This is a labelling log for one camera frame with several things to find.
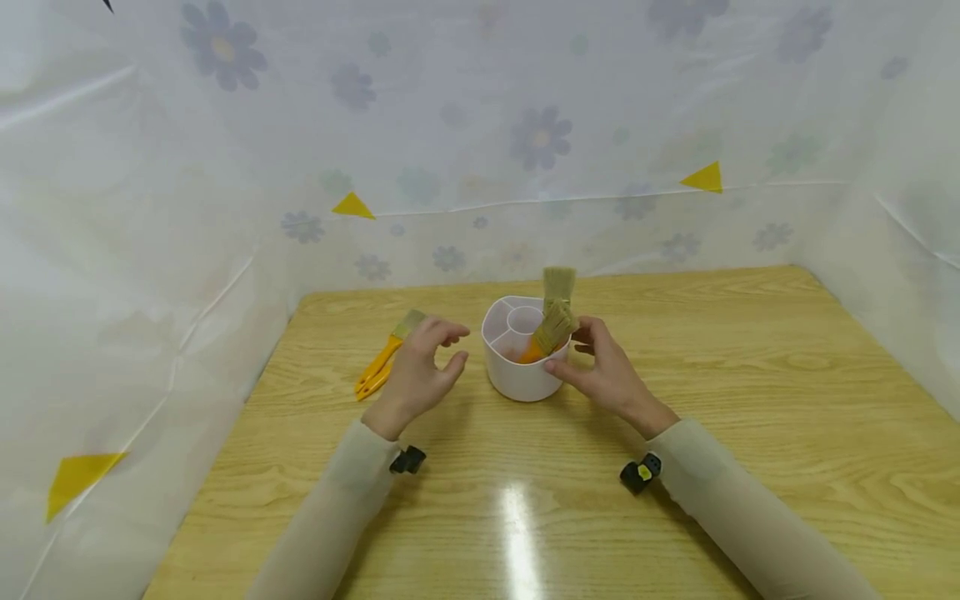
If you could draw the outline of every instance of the orange paintbrush handle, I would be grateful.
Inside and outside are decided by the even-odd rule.
[[[360,394],[360,390],[367,384],[367,382],[377,373],[383,369],[383,366],[387,364],[387,361],[390,360],[390,357],[394,355],[397,348],[403,344],[403,340],[398,338],[395,335],[391,335],[387,338],[387,346],[380,350],[380,353],[376,355],[376,358],[373,359],[373,362],[364,369],[363,373],[360,374],[360,378],[357,379],[356,384],[353,386],[353,392],[355,394]]]
[[[517,362],[521,365],[529,365],[531,363],[536,363],[541,358],[543,358],[543,352],[540,351],[540,347],[536,343],[530,342],[530,346],[527,347],[526,351],[517,358]]]
[[[387,379],[390,377],[390,367],[392,365],[387,365],[380,372],[369,379],[366,384],[360,391],[357,392],[357,402],[366,399],[371,394],[383,387],[383,384],[387,382]]]

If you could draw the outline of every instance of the tent wall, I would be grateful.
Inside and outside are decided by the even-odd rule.
[[[0,19],[3,597],[137,597],[317,290],[797,263],[960,414],[950,4],[111,5]]]

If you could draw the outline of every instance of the black strap clip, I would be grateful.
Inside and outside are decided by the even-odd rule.
[[[627,463],[627,466],[620,471],[620,482],[630,490],[630,493],[637,495],[650,485],[654,477],[660,475],[662,465],[659,456],[653,452],[647,452],[639,463],[637,461]]]
[[[406,450],[400,450],[396,459],[390,464],[390,472],[416,475],[424,459],[426,459],[426,452],[414,445],[408,445]]]

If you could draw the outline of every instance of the hand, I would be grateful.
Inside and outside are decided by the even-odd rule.
[[[420,322],[396,351],[380,398],[360,421],[385,440],[399,438],[411,421],[440,404],[464,372],[468,354],[462,350],[453,355],[446,367],[437,369],[437,347],[449,348],[469,334],[465,325],[439,317],[430,316]]]
[[[544,367],[548,373],[624,419],[647,440],[680,420],[650,393],[603,321],[580,317],[580,329],[573,334],[573,340],[578,343],[574,349],[594,357],[593,368],[584,371],[565,362],[547,361]]]

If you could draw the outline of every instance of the white plastic cup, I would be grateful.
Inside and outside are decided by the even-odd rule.
[[[519,358],[530,346],[534,331],[543,320],[543,299],[505,296],[491,305],[481,325],[487,353],[487,375],[496,390],[511,400],[536,402],[560,389],[563,382],[543,370],[547,360],[566,360],[570,346],[567,338],[562,348],[536,363],[520,365]]]

